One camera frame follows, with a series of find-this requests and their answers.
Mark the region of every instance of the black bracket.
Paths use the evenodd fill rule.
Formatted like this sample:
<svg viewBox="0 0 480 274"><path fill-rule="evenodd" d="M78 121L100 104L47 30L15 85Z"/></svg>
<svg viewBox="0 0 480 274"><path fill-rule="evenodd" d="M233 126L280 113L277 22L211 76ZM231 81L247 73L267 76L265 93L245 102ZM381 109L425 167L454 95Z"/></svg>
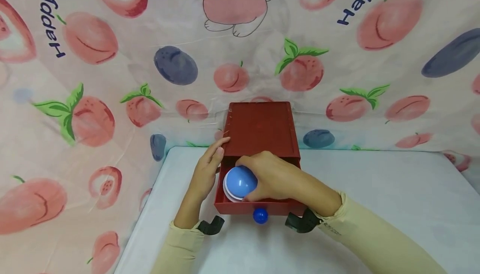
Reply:
<svg viewBox="0 0 480 274"><path fill-rule="evenodd" d="M323 220L317 218L310 208L306 208L301 218L295 214L289 213L287 220L285 221L285 226L295 230L297 233L307 233L321 223L323 223Z"/></svg>
<svg viewBox="0 0 480 274"><path fill-rule="evenodd" d="M203 234L207 236L213 236L222 230L223 223L225 220L217 215L213 218L212 223L208 223L207 221L200 222L199 226L197 227Z"/></svg>

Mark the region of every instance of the blue ball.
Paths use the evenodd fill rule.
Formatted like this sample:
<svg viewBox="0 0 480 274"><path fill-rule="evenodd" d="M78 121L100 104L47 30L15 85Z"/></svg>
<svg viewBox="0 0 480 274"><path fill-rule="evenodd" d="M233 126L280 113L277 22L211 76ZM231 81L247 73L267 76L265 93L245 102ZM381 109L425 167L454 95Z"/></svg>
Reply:
<svg viewBox="0 0 480 274"><path fill-rule="evenodd" d="M266 209L257 208L255 211L253 211L253 220L255 220L255 222L260 225L267 223L268 212L266 211Z"/></svg>
<svg viewBox="0 0 480 274"><path fill-rule="evenodd" d="M245 166L233 167L228 171L227 189L239 198L247 196L257 187L257 177Z"/></svg>

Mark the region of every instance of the red box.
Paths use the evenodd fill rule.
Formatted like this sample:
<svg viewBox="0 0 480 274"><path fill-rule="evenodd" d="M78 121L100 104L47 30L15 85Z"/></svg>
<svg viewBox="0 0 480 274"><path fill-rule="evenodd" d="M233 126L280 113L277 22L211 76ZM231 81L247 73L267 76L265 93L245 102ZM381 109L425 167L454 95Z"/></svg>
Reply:
<svg viewBox="0 0 480 274"><path fill-rule="evenodd" d="M223 191L223 180L243 155L271 151L300 168L300 151L289 102L232 102L228 108L224 137L231 137L220 166L215 208L220 214L253 214L265 208L269 215L302 215L306 206L293 199L231 202Z"/></svg>

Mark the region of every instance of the white table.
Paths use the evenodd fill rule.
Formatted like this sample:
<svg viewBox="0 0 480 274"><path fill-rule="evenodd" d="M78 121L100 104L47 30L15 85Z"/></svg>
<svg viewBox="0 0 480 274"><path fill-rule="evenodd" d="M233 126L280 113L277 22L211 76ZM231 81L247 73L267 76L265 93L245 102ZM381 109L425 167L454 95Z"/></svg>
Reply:
<svg viewBox="0 0 480 274"><path fill-rule="evenodd" d="M170 150L115 274L149 274L205 148ZM480 196L442 154L301 150L301 166L398 227L452 274L480 273ZM214 192L201 219L217 214ZM251 215L222 215L206 237L198 274L367 274L344 246L320 230L297 234L285 217L259 226Z"/></svg>

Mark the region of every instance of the green leaf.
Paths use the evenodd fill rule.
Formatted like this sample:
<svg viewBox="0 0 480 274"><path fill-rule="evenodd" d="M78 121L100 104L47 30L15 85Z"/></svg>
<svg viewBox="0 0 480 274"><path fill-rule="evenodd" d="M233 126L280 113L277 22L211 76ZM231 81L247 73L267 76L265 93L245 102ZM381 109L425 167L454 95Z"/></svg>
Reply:
<svg viewBox="0 0 480 274"><path fill-rule="evenodd" d="M70 112L73 111L73 109L77 106L77 104L79 103L80 99L82 99L82 97L83 97L83 84L80 82L78 87L73 89L70 96L67 97L66 103L68 108L70 109Z"/></svg>
<svg viewBox="0 0 480 274"><path fill-rule="evenodd" d="M120 100L120 103L125 103L125 102L130 101L130 100L132 100L133 98L139 97L139 96L143 96L143 94L140 93L139 91L130 92L130 93L126 94L125 97L123 97L123 98Z"/></svg>
<svg viewBox="0 0 480 274"><path fill-rule="evenodd" d="M378 107L378 100L376 98L368 98L367 101L372 106L372 110L375 110Z"/></svg>
<svg viewBox="0 0 480 274"><path fill-rule="evenodd" d="M60 133L63 139L71 146L75 145L75 135L72 128L72 114L59 119Z"/></svg>
<svg viewBox="0 0 480 274"><path fill-rule="evenodd" d="M70 109L59 101L44 101L40 103L34 103L33 106L50 117L61 117L70 114Z"/></svg>
<svg viewBox="0 0 480 274"><path fill-rule="evenodd" d="M380 87L373 88L371 91L368 92L367 97L368 98L377 98L381 94L385 93L388 90L389 87L390 87L390 84L381 85Z"/></svg>
<svg viewBox="0 0 480 274"><path fill-rule="evenodd" d="M327 53L329 49L321 49L316 47L302 47L298 51L297 55L311 55L311 56L319 56L323 53Z"/></svg>
<svg viewBox="0 0 480 274"><path fill-rule="evenodd" d="M157 105L158 105L159 107L161 107L162 109L165 108L165 107L160 103L160 101L158 101L156 98L154 98L154 97L152 97L152 96L150 96L150 95L148 95L148 96L146 96L146 97L147 97L148 99L152 100L154 103L157 103Z"/></svg>
<svg viewBox="0 0 480 274"><path fill-rule="evenodd" d="M275 75L279 75L288 64L293 62L293 60L293 57L285 56L283 60L277 64L277 68L275 68Z"/></svg>
<svg viewBox="0 0 480 274"><path fill-rule="evenodd" d="M297 47L297 44L293 43L293 41L285 38L285 42L283 43L283 47L285 49L285 53L289 57L297 57L297 53L299 51L299 48Z"/></svg>
<svg viewBox="0 0 480 274"><path fill-rule="evenodd" d="M343 93L351 96L360 96L367 99L367 91L360 88L340 89Z"/></svg>
<svg viewBox="0 0 480 274"><path fill-rule="evenodd" d="M140 86L140 93L142 93L144 96L148 96L152 93L150 90L150 87L148 87L148 84L143 84Z"/></svg>

